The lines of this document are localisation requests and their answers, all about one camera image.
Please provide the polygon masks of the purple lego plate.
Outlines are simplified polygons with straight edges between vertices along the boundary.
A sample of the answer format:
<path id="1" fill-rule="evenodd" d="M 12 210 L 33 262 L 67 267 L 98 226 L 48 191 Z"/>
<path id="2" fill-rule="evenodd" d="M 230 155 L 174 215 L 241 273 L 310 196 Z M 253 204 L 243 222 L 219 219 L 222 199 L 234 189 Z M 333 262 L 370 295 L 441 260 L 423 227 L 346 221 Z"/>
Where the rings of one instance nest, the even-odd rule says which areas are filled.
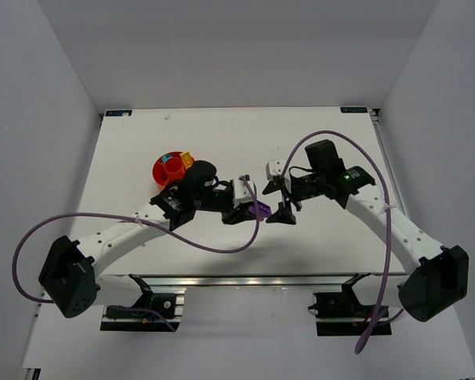
<path id="1" fill-rule="evenodd" d="M 253 215 L 259 215 L 261 218 L 268 218 L 269 216 L 272 215 L 271 208 L 267 204 L 262 203 L 262 202 L 258 202 L 257 207 L 255 207 L 254 204 L 252 203 L 249 206 L 249 211 Z"/>

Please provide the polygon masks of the long yellow lego plate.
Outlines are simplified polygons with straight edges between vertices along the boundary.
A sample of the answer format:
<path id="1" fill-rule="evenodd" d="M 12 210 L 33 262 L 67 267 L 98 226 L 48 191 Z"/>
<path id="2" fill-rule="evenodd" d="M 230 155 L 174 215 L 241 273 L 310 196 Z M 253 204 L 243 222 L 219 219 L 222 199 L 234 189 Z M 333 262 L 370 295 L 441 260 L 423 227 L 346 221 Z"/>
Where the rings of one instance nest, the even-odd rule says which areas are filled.
<path id="1" fill-rule="evenodd" d="M 193 165 L 194 159 L 188 151 L 180 153 L 180 159 L 186 169 Z"/>

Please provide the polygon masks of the cyan rounded lego brick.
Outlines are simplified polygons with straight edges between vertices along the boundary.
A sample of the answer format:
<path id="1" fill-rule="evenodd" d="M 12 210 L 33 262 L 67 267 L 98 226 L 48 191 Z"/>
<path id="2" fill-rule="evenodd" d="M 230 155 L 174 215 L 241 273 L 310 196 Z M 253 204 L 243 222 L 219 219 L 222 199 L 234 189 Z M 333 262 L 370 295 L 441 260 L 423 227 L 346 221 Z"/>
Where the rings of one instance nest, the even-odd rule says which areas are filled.
<path id="1" fill-rule="evenodd" d="M 161 163 L 162 164 L 165 164 L 172 156 L 169 155 L 169 154 L 166 154 L 164 156 L 161 157 Z"/>

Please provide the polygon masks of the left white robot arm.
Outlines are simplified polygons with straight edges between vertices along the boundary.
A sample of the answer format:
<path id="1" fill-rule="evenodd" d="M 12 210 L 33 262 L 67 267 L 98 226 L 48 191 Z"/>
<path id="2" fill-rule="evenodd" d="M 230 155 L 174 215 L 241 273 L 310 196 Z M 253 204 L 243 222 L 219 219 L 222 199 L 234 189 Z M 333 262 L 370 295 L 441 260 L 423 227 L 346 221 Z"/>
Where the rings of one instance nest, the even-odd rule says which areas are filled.
<path id="1" fill-rule="evenodd" d="M 191 222 L 196 212 L 219 213 L 226 225 L 258 221 L 257 190 L 249 176 L 220 181 L 208 161 L 195 161 L 181 179 L 168 183 L 132 216 L 78 240 L 56 239 L 39 276 L 66 318 L 93 305 L 150 313 L 153 292 L 138 275 L 107 275 L 105 269 L 134 249 Z"/>

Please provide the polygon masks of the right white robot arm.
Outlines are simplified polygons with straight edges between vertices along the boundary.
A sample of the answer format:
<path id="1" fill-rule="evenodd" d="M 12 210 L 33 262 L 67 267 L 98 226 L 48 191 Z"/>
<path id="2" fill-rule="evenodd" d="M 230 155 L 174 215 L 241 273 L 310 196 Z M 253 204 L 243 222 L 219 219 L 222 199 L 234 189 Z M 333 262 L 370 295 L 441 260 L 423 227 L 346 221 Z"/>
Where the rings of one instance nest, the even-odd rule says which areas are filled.
<path id="1" fill-rule="evenodd" d="M 333 142 L 312 143 L 305 152 L 310 167 L 301 177 L 290 175 L 283 161 L 267 163 L 263 193 L 282 194 L 278 210 L 267 221 L 294 225 L 293 212 L 301 210 L 303 200 L 325 196 L 363 222 L 404 270 L 391 277 L 354 276 L 342 285 L 337 310 L 357 310 L 380 301 L 425 322 L 467 295 L 469 256 L 463 248 L 446 247 L 392 207 L 368 172 L 359 166 L 345 167 Z"/>

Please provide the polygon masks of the orange round divided container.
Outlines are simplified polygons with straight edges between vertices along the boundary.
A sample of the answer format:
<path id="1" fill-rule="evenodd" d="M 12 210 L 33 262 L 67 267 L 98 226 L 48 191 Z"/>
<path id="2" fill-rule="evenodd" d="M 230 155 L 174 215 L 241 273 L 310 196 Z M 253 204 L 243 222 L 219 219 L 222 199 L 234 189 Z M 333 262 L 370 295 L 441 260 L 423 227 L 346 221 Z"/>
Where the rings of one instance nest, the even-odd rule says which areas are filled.
<path id="1" fill-rule="evenodd" d="M 159 190 L 163 190 L 166 185 L 175 180 L 184 178 L 187 169 L 184 167 L 180 158 L 180 153 L 182 152 L 185 151 L 168 152 L 166 154 L 172 157 L 165 164 L 162 164 L 161 157 L 166 154 L 163 154 L 154 163 L 152 167 L 152 177 Z"/>

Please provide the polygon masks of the right blue corner label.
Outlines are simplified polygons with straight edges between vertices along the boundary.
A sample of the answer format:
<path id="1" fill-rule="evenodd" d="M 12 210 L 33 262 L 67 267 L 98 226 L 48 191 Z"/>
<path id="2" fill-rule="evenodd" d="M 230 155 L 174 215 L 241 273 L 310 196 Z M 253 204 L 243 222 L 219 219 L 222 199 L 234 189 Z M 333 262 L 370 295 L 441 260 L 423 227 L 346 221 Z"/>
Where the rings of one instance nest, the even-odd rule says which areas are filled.
<path id="1" fill-rule="evenodd" d="M 340 107 L 342 113 L 368 113 L 367 107 L 353 107 L 353 106 L 343 106 Z"/>

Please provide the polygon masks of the blue corner label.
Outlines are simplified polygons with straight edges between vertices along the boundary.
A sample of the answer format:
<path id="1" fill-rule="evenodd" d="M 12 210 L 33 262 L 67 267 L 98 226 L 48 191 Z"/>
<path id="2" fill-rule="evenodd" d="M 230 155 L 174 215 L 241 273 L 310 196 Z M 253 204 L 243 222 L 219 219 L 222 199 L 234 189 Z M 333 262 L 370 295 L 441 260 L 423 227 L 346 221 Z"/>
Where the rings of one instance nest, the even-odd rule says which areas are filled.
<path id="1" fill-rule="evenodd" d="M 353 107 L 353 106 L 343 106 L 340 107 L 342 113 L 368 113 L 367 107 Z"/>
<path id="2" fill-rule="evenodd" d="M 105 117 L 128 117 L 131 116 L 132 111 L 125 110 L 107 110 L 104 114 Z"/>

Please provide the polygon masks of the left blue corner label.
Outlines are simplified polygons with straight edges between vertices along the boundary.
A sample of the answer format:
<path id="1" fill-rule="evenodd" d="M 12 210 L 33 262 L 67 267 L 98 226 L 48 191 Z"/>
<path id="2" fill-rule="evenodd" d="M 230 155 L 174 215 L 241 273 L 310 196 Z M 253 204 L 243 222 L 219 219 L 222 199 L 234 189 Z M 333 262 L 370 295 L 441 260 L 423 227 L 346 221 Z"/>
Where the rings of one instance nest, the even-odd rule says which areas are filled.
<path id="1" fill-rule="evenodd" d="M 128 117 L 131 116 L 132 111 L 125 110 L 107 110 L 104 114 L 105 117 Z"/>

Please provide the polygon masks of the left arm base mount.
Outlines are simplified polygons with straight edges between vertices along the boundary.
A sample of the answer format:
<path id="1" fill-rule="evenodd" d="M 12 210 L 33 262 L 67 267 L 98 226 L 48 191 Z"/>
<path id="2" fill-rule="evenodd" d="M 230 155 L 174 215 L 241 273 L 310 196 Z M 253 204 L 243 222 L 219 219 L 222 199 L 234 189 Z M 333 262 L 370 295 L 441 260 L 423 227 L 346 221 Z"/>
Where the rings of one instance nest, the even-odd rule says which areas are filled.
<path id="1" fill-rule="evenodd" d="M 102 279 L 103 332 L 174 333 L 183 314 L 184 292 L 153 288 L 138 275 Z"/>

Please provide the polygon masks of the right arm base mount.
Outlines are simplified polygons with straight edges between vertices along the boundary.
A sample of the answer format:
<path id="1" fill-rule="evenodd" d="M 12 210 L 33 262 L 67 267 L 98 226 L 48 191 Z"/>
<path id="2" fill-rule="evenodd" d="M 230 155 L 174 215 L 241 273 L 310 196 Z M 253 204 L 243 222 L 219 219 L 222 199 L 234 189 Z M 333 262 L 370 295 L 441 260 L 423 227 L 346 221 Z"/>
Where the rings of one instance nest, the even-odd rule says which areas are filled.
<path id="1" fill-rule="evenodd" d="M 382 276 L 372 273 L 309 275 L 313 304 L 307 307 L 319 337 L 357 337 L 371 322 Z"/>

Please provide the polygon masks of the aluminium table front rail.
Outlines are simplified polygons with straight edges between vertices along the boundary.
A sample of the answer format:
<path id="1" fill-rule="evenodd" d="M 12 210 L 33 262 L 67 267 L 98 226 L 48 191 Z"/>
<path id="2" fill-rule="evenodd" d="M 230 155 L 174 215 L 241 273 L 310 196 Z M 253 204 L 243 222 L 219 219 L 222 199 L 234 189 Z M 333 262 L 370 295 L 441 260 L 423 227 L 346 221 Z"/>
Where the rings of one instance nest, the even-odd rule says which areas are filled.
<path id="1" fill-rule="evenodd" d="M 152 287 L 323 287 L 341 285 L 357 274 L 343 275 L 135 275 Z"/>

